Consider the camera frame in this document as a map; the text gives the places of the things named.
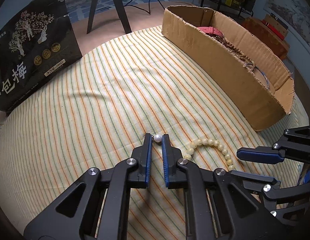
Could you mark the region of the orange covered box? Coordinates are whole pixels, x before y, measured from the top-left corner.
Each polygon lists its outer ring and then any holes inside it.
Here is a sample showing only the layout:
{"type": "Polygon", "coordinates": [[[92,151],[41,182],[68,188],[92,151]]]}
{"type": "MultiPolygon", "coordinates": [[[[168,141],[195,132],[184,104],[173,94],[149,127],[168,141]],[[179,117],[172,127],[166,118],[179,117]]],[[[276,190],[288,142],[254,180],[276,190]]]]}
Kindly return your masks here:
{"type": "Polygon", "coordinates": [[[272,25],[265,23],[265,20],[247,17],[241,25],[268,46],[281,60],[285,59],[290,45],[278,36],[279,32],[272,25]]]}

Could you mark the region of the cardboard box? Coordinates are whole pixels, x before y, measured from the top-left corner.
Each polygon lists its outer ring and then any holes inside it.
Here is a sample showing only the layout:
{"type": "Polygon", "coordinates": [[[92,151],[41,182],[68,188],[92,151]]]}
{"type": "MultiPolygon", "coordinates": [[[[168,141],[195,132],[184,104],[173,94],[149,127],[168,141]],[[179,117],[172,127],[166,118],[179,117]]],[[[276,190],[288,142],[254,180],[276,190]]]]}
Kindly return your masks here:
{"type": "Polygon", "coordinates": [[[210,8],[176,5],[165,9],[162,34],[197,63],[233,101],[255,131],[291,112],[294,81],[283,62],[233,19],[210,8]],[[271,92],[251,67],[199,27],[214,27],[249,57],[269,80],[271,92]]]}

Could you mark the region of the red watch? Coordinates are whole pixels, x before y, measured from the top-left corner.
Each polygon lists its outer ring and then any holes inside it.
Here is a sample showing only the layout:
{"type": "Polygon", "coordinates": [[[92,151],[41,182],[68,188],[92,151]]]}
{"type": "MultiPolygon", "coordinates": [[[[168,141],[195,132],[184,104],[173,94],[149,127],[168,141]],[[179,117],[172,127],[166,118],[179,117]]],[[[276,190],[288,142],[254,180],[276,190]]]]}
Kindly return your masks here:
{"type": "Polygon", "coordinates": [[[219,40],[224,39],[224,34],[215,27],[198,27],[198,29],[210,37],[214,37],[219,40]]]}

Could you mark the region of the brown bed mat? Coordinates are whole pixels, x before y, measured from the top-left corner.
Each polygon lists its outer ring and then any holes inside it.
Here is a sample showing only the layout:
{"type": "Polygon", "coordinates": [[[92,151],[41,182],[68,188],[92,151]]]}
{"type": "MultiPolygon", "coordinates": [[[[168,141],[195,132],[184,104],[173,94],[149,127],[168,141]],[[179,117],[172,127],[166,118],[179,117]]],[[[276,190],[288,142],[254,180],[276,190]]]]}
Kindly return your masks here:
{"type": "MultiPolygon", "coordinates": [[[[141,9],[150,8],[150,14],[135,7],[125,7],[131,30],[137,31],[162,25],[164,8],[170,5],[189,5],[189,3],[169,1],[161,3],[152,2],[150,4],[142,3],[138,5],[141,9]]],[[[87,18],[72,24],[82,55],[85,55],[113,38],[126,34],[115,9],[96,14],[94,16],[92,31],[89,34],[87,34],[87,25],[87,18]]]]}

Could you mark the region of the blue checkered bedsheet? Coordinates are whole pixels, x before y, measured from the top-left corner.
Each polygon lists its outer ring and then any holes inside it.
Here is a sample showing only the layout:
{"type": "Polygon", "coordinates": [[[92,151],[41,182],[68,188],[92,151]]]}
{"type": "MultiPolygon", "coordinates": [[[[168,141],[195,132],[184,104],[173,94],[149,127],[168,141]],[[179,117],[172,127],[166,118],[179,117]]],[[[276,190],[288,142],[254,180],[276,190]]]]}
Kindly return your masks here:
{"type": "MultiPolygon", "coordinates": [[[[92,0],[65,0],[67,5],[68,14],[71,20],[71,23],[83,20],[89,17],[90,6],[92,0]]],[[[148,3],[149,0],[122,0],[124,5],[137,5],[141,3],[148,3]]],[[[173,0],[159,0],[161,2],[168,2],[173,0]]],[[[105,12],[111,9],[114,9],[115,5],[113,0],[98,0],[96,6],[95,14],[100,12],[105,12]]]]}

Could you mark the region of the striped yellow cloth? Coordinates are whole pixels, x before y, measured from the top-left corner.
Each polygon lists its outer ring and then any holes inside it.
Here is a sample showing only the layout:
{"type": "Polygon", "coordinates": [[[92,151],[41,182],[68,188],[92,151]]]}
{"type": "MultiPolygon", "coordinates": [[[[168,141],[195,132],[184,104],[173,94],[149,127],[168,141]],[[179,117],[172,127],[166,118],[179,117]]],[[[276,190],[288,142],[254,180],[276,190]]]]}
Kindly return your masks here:
{"type": "Polygon", "coordinates": [[[297,184],[302,165],[238,161],[240,147],[271,145],[286,128],[308,125],[299,98],[291,113],[255,132],[198,64],[163,37],[139,30],[93,49],[62,70],[0,124],[0,207],[23,232],[88,168],[115,166],[146,133],[185,151],[196,139],[225,146],[236,170],[297,184]]]}

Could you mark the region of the black snack bag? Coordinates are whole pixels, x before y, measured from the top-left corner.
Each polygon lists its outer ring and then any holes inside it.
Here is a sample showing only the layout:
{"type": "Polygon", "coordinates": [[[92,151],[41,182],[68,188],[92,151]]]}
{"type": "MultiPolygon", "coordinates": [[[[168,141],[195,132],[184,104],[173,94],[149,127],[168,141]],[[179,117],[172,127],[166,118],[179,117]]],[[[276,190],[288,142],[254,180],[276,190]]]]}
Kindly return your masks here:
{"type": "Polygon", "coordinates": [[[65,0],[33,0],[0,30],[0,111],[82,57],[65,0]]]}

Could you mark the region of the pearl earring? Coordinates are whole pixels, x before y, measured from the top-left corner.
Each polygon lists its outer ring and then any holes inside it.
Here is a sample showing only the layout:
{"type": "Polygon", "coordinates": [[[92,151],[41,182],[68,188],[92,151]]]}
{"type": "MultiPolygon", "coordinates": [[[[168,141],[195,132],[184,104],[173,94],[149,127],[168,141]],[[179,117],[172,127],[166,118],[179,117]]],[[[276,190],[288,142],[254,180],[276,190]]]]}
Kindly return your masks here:
{"type": "Polygon", "coordinates": [[[153,136],[153,140],[154,140],[154,142],[156,142],[157,144],[161,144],[161,142],[162,142],[162,135],[161,135],[161,134],[155,134],[155,135],[153,136]]]}

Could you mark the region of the landscape wall painting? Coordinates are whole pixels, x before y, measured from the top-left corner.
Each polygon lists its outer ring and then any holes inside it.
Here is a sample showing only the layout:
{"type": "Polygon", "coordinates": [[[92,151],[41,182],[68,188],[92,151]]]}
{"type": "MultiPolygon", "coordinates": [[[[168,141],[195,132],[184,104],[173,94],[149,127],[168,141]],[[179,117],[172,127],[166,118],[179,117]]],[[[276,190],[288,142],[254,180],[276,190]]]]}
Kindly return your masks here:
{"type": "Polygon", "coordinates": [[[266,6],[285,20],[310,48],[310,6],[306,0],[267,0],[266,6]]]}

